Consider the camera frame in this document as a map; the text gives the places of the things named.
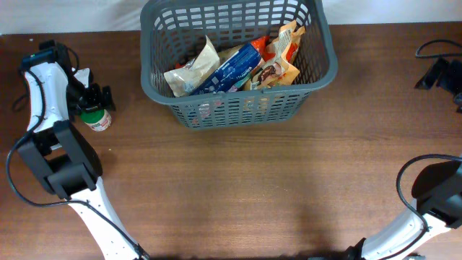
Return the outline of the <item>green lid Knorr jar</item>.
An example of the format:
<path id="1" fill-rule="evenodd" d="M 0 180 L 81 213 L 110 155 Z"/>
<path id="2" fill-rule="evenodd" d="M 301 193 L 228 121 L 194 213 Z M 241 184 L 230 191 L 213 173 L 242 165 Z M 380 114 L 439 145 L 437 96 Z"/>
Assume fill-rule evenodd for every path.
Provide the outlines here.
<path id="1" fill-rule="evenodd" d="M 80 118 L 93 131 L 104 131 L 112 123 L 112 117 L 106 109 L 97 110 L 91 113 L 82 112 Z"/>

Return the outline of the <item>beige powder plastic bag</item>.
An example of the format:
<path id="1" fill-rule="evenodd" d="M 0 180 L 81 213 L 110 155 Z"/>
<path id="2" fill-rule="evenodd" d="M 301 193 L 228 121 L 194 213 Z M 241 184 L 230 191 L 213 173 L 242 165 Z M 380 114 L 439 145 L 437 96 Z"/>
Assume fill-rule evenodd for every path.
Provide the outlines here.
<path id="1" fill-rule="evenodd" d="M 176 98 L 190 95 L 220 65 L 220 59 L 212 42 L 206 37 L 206 45 L 200 54 L 178 69 L 165 72 L 164 78 Z"/>

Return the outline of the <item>blue white cracker box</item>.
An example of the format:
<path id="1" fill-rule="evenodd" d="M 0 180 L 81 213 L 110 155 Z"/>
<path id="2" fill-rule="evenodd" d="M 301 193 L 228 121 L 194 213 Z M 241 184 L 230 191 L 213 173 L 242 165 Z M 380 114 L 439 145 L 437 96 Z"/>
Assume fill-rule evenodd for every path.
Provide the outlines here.
<path id="1" fill-rule="evenodd" d="M 227 92 L 235 83 L 250 74 L 260 60 L 260 53 L 250 43 L 246 43 L 212 72 L 191 95 Z"/>

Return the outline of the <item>orange brown snack pouch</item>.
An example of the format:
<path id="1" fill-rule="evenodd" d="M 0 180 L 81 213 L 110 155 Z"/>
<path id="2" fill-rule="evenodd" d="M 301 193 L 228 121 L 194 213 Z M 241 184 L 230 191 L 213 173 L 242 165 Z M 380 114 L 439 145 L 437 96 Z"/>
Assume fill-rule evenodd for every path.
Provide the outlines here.
<path id="1" fill-rule="evenodd" d="M 304 34 L 305 28 L 299 27 L 296 20 L 280 27 L 278 37 L 263 51 L 264 62 L 243 89 L 262 90 L 291 85 L 300 73 L 294 62 Z"/>

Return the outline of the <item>orange red pasta packet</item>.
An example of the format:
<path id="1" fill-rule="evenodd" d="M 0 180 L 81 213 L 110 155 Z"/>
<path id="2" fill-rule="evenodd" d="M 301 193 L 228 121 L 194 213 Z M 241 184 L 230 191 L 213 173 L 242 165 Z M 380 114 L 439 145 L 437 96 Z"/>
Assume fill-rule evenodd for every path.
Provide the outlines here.
<path id="1" fill-rule="evenodd" d="M 252 40 L 250 42 L 250 44 L 262 55 L 264 56 L 265 55 L 265 52 L 266 52 L 266 45 L 269 41 L 269 36 L 263 36 L 263 37 L 260 37 L 256 40 Z M 231 57 L 232 54 L 236 53 L 237 51 L 239 51 L 241 48 L 243 47 L 243 45 L 237 45 L 235 47 L 232 47 L 232 48 L 228 48 L 224 51 L 220 51 L 218 53 L 218 57 L 219 57 L 219 60 L 220 60 L 220 63 L 222 64 L 223 62 L 225 62 L 229 57 Z M 192 58 L 190 59 L 188 62 L 186 63 L 183 63 L 183 64 L 180 64 L 180 63 L 177 63 L 175 65 L 175 68 L 176 69 L 179 69 L 179 68 L 183 68 L 184 66 L 191 66 L 191 64 L 194 62 L 195 58 Z"/>

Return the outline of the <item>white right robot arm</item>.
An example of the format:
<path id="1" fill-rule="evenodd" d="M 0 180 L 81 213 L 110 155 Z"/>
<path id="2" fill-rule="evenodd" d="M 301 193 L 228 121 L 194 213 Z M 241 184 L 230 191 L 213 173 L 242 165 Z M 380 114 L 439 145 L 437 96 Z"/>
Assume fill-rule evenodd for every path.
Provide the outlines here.
<path id="1" fill-rule="evenodd" d="M 401 189 L 404 172 L 422 160 L 440 162 L 424 168 L 412 186 L 412 201 Z M 396 191 L 406 209 L 380 232 L 349 247 L 342 259 L 407 259 L 423 243 L 461 226 L 461 157 L 426 154 L 410 159 L 398 172 Z"/>

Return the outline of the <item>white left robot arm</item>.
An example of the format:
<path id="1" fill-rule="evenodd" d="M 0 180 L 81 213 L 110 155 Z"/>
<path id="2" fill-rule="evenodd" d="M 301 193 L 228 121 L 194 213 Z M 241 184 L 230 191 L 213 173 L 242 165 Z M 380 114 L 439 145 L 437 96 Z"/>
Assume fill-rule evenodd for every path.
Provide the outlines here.
<path id="1" fill-rule="evenodd" d="M 30 96 L 30 122 L 12 150 L 38 183 L 82 219 L 105 259 L 148 259 L 149 254 L 120 221 L 103 185 L 103 167 L 90 143 L 74 127 L 75 116 L 102 131 L 115 110 L 109 86 L 93 81 L 78 55 L 55 40 L 25 56 L 20 71 Z"/>

